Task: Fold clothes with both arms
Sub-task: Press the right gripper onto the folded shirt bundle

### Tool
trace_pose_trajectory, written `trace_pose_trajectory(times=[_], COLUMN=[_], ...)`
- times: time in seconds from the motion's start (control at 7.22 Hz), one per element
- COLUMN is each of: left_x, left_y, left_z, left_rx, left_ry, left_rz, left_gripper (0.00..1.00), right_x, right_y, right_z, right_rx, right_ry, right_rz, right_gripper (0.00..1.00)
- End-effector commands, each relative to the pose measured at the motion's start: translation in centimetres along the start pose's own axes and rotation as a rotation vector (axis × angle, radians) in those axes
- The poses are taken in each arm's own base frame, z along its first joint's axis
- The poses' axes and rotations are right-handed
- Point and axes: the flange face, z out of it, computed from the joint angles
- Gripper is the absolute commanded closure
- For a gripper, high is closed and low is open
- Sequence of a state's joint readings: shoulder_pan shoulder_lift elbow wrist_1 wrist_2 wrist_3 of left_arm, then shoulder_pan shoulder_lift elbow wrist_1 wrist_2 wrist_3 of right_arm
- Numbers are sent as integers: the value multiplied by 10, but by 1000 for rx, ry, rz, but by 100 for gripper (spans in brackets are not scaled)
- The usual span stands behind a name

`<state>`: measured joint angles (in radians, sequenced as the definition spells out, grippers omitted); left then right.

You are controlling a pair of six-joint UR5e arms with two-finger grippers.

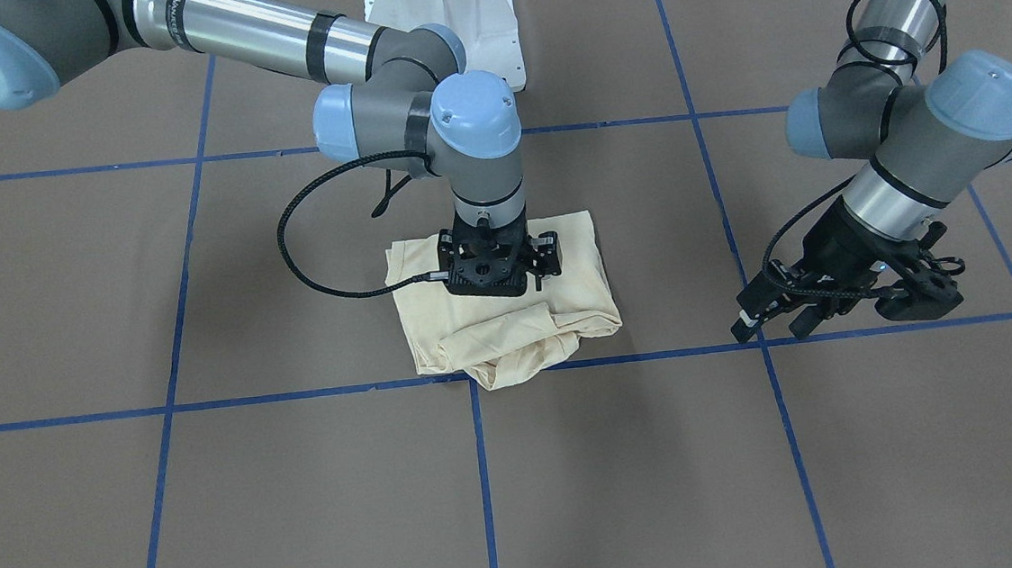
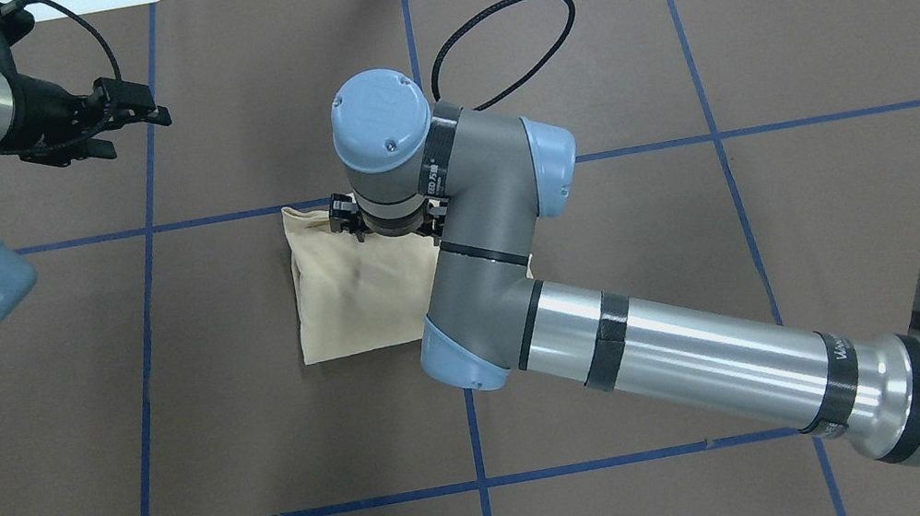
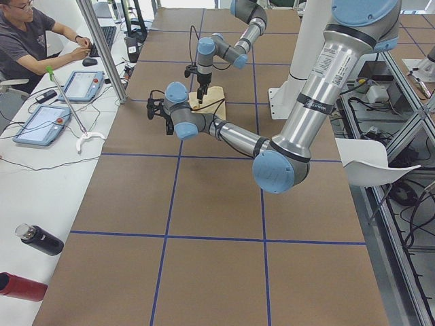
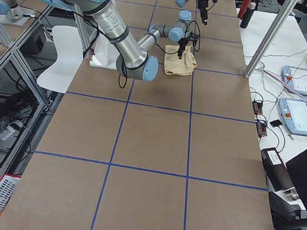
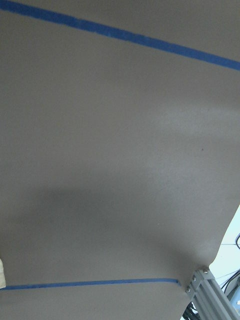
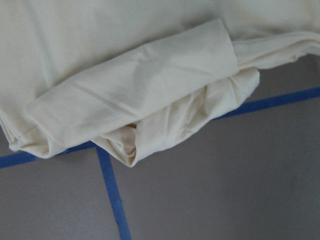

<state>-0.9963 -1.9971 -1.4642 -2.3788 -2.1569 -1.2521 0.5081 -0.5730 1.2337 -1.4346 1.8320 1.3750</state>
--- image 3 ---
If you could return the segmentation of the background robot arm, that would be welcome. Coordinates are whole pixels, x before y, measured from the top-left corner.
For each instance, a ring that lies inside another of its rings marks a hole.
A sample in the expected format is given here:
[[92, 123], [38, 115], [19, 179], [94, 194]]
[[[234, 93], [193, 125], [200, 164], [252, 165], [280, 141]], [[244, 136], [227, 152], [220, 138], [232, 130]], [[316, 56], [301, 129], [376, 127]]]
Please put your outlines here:
[[435, 48], [432, 48], [424, 59], [409, 61], [410, 73], [423, 82], [434, 83], [434, 53]]

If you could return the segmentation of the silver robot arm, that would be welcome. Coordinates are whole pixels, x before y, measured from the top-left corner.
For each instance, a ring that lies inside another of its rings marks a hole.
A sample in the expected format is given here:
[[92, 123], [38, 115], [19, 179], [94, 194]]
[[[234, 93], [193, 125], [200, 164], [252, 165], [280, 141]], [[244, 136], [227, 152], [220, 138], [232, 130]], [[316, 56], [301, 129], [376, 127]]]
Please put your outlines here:
[[398, 41], [399, 1], [333, 1], [323, 47], [281, 132], [270, 139], [242, 129], [214, 113], [197, 113], [186, 87], [174, 81], [162, 110], [181, 140], [205, 132], [253, 159], [258, 186], [280, 194], [309, 173], [310, 147], [361, 56], [386, 52]]
[[264, 34], [268, 18], [264, 8], [256, 1], [233, 1], [230, 13], [246, 24], [244, 32], [233, 43], [228, 42], [221, 33], [201, 37], [197, 45], [197, 61], [193, 67], [198, 89], [196, 97], [201, 103], [211, 84], [215, 57], [229, 65], [242, 69], [248, 61], [248, 54], [255, 41]]

